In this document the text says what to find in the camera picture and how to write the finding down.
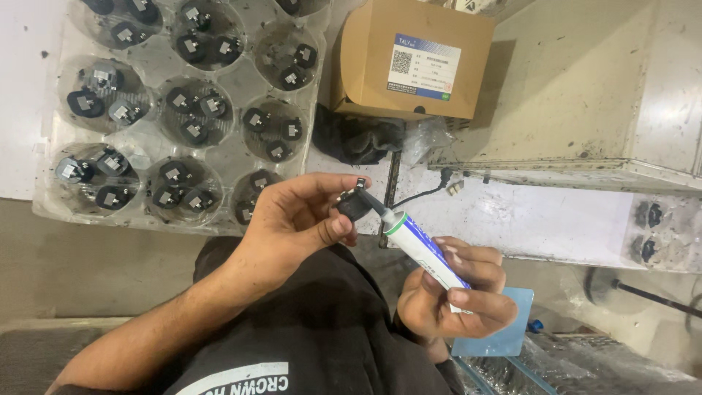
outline gray floor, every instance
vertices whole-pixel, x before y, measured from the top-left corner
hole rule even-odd
[[[39,218],[27,202],[0,200],[0,324],[19,318],[133,316],[182,292],[205,237],[83,226]],[[414,263],[364,237],[352,249],[394,310]],[[702,320],[621,292],[602,306],[583,293],[586,267],[506,259],[508,286],[535,292],[531,315],[552,332],[580,325],[702,377]],[[620,278],[689,303],[702,276],[619,271]]]

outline box label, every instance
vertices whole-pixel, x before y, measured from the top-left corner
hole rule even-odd
[[[461,49],[395,35],[388,90],[451,100]]]

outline black shirt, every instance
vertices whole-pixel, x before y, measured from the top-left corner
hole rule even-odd
[[[211,239],[198,257],[194,279],[222,264],[238,241]],[[422,347],[397,333],[377,285],[340,245],[307,258],[282,287],[252,304],[182,365],[165,371],[142,392],[463,393],[453,362],[434,366]]]

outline white cabinet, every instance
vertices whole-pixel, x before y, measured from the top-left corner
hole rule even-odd
[[[535,0],[497,25],[475,117],[430,168],[702,195],[701,21],[698,0]]]

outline brown box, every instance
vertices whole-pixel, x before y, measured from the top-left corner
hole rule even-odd
[[[470,119],[494,27],[492,18],[421,1],[368,0],[349,14],[334,46],[331,106],[408,120]]]

